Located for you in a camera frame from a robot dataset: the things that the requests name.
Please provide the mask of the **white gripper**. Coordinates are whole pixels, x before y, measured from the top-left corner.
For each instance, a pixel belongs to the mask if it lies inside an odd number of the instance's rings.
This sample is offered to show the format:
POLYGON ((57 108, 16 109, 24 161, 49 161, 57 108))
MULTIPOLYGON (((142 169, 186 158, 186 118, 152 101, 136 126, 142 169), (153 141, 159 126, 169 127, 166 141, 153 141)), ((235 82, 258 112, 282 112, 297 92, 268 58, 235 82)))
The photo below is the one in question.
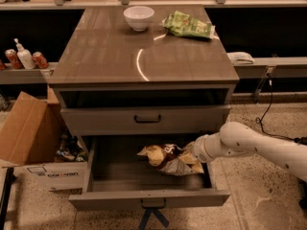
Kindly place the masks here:
POLYGON ((199 163, 211 162, 213 158, 209 155, 206 150, 205 142, 208 138, 208 135, 202 135, 197 138, 195 141, 187 144, 183 150, 184 152, 178 156, 178 158, 185 164, 195 165, 199 163))

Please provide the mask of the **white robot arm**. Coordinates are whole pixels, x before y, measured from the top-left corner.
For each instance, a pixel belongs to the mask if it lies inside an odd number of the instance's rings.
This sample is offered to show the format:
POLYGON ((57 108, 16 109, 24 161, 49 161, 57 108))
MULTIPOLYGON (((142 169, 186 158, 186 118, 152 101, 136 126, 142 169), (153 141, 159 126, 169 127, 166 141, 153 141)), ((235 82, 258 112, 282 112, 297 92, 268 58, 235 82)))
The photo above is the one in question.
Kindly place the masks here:
POLYGON ((194 159, 202 163, 219 157, 235 157, 256 153, 307 181, 307 146, 293 141, 273 138, 254 131, 238 122, 223 124, 220 131, 202 135, 188 145, 194 159))

